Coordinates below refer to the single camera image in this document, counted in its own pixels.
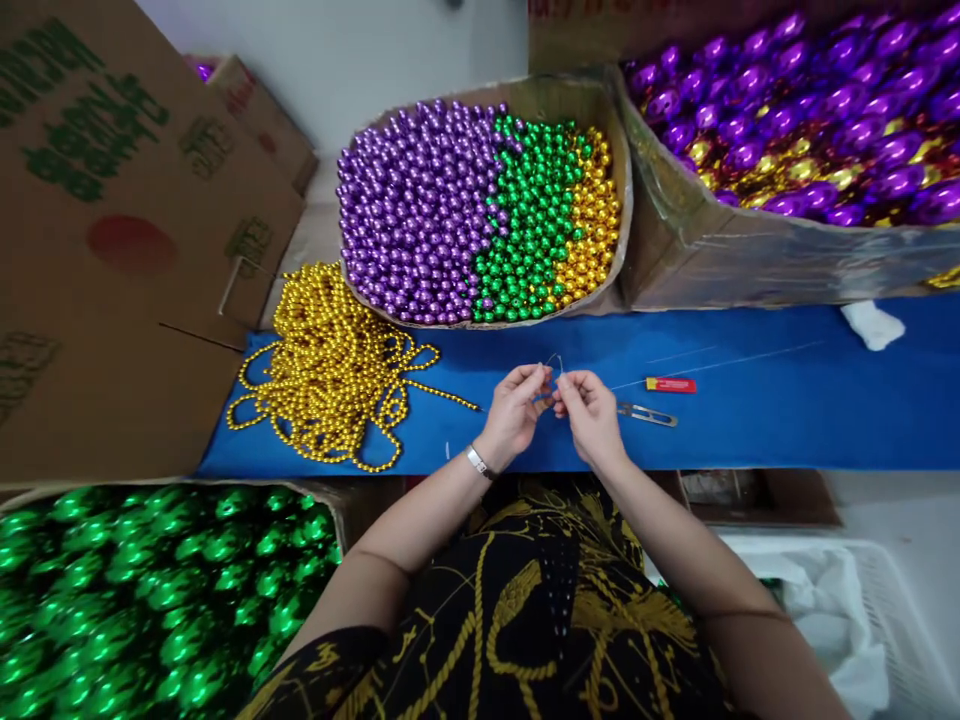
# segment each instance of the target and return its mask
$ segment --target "person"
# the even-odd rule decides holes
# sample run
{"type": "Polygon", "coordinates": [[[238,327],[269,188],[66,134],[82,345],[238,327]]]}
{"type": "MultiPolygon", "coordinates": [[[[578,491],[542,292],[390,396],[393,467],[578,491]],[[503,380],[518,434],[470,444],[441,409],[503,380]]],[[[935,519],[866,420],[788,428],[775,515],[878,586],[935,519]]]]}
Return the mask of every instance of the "person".
{"type": "Polygon", "coordinates": [[[240,717],[601,715],[848,717],[769,591],[630,461],[610,390],[538,364],[350,549],[240,717]],[[592,483],[491,479],[549,408],[592,483]]]}

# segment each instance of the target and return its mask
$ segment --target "woman's left hand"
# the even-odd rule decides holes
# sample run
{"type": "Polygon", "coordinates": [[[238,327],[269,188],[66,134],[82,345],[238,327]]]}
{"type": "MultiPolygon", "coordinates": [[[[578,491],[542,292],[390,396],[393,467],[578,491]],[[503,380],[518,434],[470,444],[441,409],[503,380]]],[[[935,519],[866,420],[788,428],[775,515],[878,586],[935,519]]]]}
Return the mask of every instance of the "woman's left hand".
{"type": "Polygon", "coordinates": [[[537,420],[553,406],[552,384],[553,369],[538,363],[514,368],[494,388],[487,424],[473,443],[492,470],[503,472],[530,446],[537,420]]]}

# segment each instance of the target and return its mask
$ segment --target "red lighter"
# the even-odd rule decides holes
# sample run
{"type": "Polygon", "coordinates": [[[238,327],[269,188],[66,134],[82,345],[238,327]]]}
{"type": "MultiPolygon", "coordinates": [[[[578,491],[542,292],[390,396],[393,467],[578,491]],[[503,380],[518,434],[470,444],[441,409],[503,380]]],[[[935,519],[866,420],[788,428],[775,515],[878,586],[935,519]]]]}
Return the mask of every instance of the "red lighter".
{"type": "Polygon", "coordinates": [[[647,390],[695,393],[697,391],[697,381],[685,380],[684,378],[647,378],[647,390]]]}

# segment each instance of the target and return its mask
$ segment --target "hand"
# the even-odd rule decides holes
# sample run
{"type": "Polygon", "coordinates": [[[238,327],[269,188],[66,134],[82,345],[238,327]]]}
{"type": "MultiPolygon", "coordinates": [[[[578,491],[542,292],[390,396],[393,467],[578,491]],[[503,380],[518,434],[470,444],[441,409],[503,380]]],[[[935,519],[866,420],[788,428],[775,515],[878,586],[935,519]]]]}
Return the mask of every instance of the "hand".
{"type": "Polygon", "coordinates": [[[553,406],[552,382],[553,369],[538,363],[514,368],[494,388],[487,424],[473,443],[494,472],[506,470],[530,446],[537,420],[553,406]],[[534,402],[541,395],[546,397],[534,402]]]}
{"type": "Polygon", "coordinates": [[[598,463],[625,460],[627,451],[620,438],[617,399],[589,370],[564,373],[553,392],[558,418],[570,417],[577,455],[594,472],[598,463]]]}

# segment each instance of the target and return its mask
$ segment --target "box of green beads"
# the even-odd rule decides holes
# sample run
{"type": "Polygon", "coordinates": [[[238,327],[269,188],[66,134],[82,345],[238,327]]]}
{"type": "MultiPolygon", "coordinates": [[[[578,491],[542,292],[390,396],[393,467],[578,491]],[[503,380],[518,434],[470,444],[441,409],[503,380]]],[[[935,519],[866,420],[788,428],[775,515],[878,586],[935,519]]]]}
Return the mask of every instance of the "box of green beads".
{"type": "Polygon", "coordinates": [[[350,527],[362,517],[344,522],[347,494],[325,487],[163,481],[4,504],[0,707],[234,717],[339,565],[344,533],[363,532],[350,527]]]}
{"type": "Polygon", "coordinates": [[[392,322],[501,329],[616,292],[633,183],[601,83],[528,77],[395,108],[338,170],[344,278],[392,322]]]}

